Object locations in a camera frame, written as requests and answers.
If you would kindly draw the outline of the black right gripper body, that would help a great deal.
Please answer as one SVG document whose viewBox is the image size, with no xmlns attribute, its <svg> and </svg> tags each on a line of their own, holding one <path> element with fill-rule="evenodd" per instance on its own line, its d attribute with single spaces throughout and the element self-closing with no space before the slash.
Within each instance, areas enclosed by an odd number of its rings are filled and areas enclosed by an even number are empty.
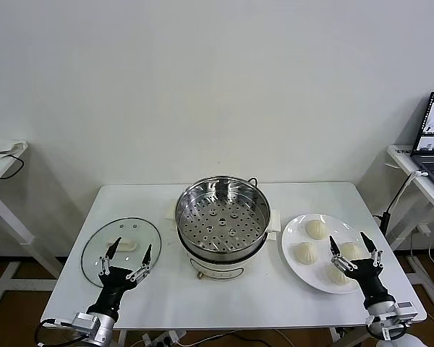
<svg viewBox="0 0 434 347">
<path fill-rule="evenodd" d="M 374 260 L 370 258 L 352 260 L 351 263 L 356 267 L 352 271 L 347 270 L 346 276 L 358 282 L 365 298 L 365 309 L 381 302 L 395 302 L 395 298 L 380 281 L 379 275 L 383 270 L 380 265 L 374 266 Z"/>
</svg>

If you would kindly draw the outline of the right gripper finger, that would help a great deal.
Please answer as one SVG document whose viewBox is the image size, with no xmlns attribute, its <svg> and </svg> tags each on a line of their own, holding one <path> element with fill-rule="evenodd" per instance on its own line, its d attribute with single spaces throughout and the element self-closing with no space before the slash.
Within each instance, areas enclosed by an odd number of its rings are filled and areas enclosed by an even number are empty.
<svg viewBox="0 0 434 347">
<path fill-rule="evenodd" d="M 374 267 L 382 267 L 383 264 L 381 263 L 381 256 L 382 256 L 383 251 L 377 249 L 373 240 L 370 239 L 364 232 L 361 231 L 360 236 L 362 237 L 363 243 L 364 243 L 367 251 L 370 253 L 370 258 L 373 260 L 373 266 Z"/>
<path fill-rule="evenodd" d="M 357 266 L 341 255 L 339 246 L 335 242 L 334 238 L 332 236 L 329 236 L 328 238 L 330 241 L 330 250 L 332 253 L 331 262 L 333 265 L 341 272 L 351 272 L 356 270 Z"/>
</svg>

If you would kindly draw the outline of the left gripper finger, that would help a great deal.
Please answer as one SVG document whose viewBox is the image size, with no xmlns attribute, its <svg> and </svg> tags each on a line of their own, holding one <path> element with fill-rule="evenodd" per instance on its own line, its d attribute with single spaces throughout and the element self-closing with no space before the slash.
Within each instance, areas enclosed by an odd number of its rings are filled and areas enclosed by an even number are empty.
<svg viewBox="0 0 434 347">
<path fill-rule="evenodd" d="M 99 257 L 100 268 L 101 268 L 100 271 L 98 272 L 99 276 L 110 274 L 110 270 L 109 270 L 110 261 L 112 261 L 112 259 L 114 258 L 114 255 L 117 251 L 117 248 L 121 240 L 122 238 L 118 237 L 116 241 L 111 246 L 108 247 L 105 255 Z"/>
<path fill-rule="evenodd" d="M 132 271 L 126 276 L 127 280 L 130 281 L 143 281 L 144 278 L 146 278 L 150 273 L 150 261 L 151 261 L 151 251 L 152 251 L 152 244 L 149 244 L 147 251 L 142 259 L 141 266 L 137 269 Z"/>
</svg>

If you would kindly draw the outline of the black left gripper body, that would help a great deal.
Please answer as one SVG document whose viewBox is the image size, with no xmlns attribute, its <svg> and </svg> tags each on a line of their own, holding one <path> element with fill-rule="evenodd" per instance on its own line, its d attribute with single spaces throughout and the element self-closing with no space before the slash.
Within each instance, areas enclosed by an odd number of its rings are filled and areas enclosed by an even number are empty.
<svg viewBox="0 0 434 347">
<path fill-rule="evenodd" d="M 96 302 L 88 307 L 86 313 L 104 314 L 113 320 L 118 320 L 122 297 L 131 289 L 131 281 L 127 279 L 130 273 L 131 270 L 125 268 L 110 267 L 108 275 L 99 275 L 103 288 Z"/>
</svg>

